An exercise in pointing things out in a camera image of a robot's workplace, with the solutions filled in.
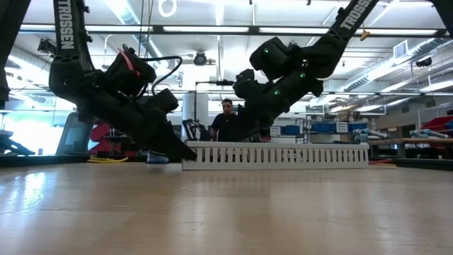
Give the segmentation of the person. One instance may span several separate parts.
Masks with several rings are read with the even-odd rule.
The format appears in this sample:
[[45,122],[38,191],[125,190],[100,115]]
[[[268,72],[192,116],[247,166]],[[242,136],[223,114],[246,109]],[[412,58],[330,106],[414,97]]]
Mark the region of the person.
[[236,136],[237,114],[233,112],[232,100],[226,98],[222,101],[223,112],[216,115],[212,124],[210,134],[216,142],[238,142]]

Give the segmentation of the shelf with blue bins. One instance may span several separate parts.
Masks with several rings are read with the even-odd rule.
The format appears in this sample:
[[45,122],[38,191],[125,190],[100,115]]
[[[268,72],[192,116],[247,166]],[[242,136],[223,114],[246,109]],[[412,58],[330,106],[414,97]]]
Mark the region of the shelf with blue bins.
[[278,118],[270,128],[270,136],[263,138],[275,143],[353,143],[353,130],[369,127],[369,119],[339,120],[321,116],[302,115]]

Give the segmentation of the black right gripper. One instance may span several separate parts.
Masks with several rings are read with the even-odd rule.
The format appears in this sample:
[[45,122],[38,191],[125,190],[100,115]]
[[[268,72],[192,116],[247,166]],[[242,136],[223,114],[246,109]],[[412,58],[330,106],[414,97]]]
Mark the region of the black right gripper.
[[235,139],[242,141],[268,128],[272,124],[270,118],[287,113],[306,94],[320,96],[323,82],[305,68],[298,68],[275,84],[272,80],[260,83],[252,69],[245,69],[236,75],[233,89],[244,100],[244,105],[238,106],[234,128]]

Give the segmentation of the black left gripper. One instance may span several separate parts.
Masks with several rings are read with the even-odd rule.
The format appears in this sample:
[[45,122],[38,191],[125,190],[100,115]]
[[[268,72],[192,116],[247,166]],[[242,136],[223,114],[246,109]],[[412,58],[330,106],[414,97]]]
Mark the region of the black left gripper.
[[170,158],[195,160],[197,154],[175,135],[167,119],[167,114],[177,107],[178,99],[169,89],[150,97],[143,107],[93,88],[77,103],[83,117],[102,120],[149,151]]

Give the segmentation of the white slotted cable duct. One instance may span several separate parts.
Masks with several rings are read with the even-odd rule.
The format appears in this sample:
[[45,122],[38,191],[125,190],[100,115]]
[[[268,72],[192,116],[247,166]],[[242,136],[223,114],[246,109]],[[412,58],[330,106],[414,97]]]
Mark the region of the white slotted cable duct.
[[363,169],[369,165],[368,144],[278,144],[257,142],[188,143],[194,161],[182,170]]

